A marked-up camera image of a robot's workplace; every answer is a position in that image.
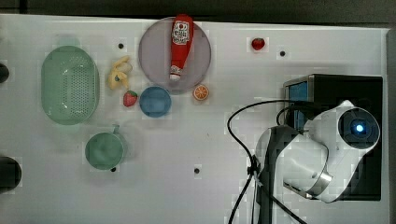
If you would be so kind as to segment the black robot base lower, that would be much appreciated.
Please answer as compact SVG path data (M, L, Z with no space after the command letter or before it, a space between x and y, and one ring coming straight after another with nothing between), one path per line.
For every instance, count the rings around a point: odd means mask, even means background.
M15 189L21 182L20 164L10 157L0 158L0 193Z

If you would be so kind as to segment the black robot base upper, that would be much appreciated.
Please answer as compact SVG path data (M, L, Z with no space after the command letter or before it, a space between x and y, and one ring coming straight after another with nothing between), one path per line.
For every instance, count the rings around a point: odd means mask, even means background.
M8 68L0 63L0 83L4 83L9 78L9 70Z

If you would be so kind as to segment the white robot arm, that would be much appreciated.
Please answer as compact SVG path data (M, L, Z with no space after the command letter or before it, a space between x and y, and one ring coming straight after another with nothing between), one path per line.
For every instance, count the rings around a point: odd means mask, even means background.
M337 201L380 134L375 117L348 100L309 119L300 132L289 125L267 129L254 155L257 223L276 224L277 210L291 223L304 223L283 204L285 188L306 199Z

